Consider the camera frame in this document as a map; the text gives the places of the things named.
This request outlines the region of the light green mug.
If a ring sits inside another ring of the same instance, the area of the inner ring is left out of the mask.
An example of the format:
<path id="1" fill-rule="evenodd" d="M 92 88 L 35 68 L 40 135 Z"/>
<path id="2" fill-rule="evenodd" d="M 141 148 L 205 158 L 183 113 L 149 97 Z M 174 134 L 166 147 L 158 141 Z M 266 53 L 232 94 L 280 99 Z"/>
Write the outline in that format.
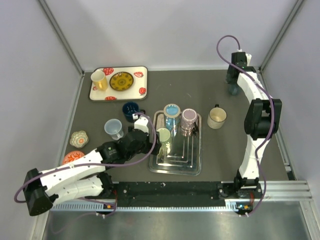
<path id="1" fill-rule="evenodd" d="M 157 132 L 159 133 L 159 141 L 161 143 L 158 156 L 166 155 L 171 151 L 171 132 L 165 127 L 159 128 Z"/>

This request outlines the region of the blue butterfly mug orange inside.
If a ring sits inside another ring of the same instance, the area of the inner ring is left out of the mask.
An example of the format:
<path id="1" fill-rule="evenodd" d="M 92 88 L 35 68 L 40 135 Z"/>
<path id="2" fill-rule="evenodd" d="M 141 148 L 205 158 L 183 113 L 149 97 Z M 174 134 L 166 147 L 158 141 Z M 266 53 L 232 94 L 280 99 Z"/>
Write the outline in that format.
<path id="1" fill-rule="evenodd" d="M 169 131 L 177 131 L 180 125 L 181 109 L 177 104 L 167 104 L 163 109 L 164 127 Z"/>

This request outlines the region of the lilac ceramic mug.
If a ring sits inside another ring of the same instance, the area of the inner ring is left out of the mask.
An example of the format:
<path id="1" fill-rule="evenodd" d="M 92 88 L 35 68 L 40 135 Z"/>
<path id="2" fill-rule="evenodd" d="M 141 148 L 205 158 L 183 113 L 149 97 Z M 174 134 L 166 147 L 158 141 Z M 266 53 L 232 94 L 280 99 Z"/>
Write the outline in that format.
<path id="1" fill-rule="evenodd" d="M 192 133 L 197 119 L 198 114 L 194 109 L 186 108 L 182 111 L 180 118 L 180 128 L 184 136 L 188 136 Z"/>

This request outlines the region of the grey-blue mug white inside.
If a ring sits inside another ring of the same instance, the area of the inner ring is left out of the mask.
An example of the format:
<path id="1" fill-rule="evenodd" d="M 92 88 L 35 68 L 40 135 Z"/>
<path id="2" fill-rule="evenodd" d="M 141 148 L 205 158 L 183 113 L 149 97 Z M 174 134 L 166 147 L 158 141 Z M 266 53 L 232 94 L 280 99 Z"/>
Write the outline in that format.
<path id="1" fill-rule="evenodd" d="M 240 87 L 237 83 L 228 83 L 228 93 L 232 96 L 236 96 L 239 93 Z"/>

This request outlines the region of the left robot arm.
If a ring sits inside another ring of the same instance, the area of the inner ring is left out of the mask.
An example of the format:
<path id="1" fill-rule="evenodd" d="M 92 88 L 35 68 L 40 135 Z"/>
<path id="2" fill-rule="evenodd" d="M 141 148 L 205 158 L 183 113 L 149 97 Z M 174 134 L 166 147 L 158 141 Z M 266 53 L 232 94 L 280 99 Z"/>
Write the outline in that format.
<path id="1" fill-rule="evenodd" d="M 107 170 L 132 166 L 132 158 L 157 155 L 159 133 L 144 114 L 122 138 L 107 141 L 88 154 L 50 170 L 33 168 L 26 173 L 22 192 L 30 216 L 38 216 L 66 201 L 99 197 L 109 198 L 114 184 Z"/>

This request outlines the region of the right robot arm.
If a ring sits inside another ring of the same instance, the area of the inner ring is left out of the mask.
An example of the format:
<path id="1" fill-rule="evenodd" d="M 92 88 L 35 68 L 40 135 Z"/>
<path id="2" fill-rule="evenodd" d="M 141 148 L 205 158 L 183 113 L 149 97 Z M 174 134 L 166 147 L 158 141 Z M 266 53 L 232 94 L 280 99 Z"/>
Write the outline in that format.
<path id="1" fill-rule="evenodd" d="M 233 192 L 239 198 L 261 190 L 261 161 L 270 138 L 278 131 L 282 111 L 282 101 L 263 88 L 250 60 L 251 55 L 244 51 L 233 52 L 226 74 L 229 93 L 235 96 L 242 90 L 249 102 L 244 119 L 247 144 L 233 183 Z"/>

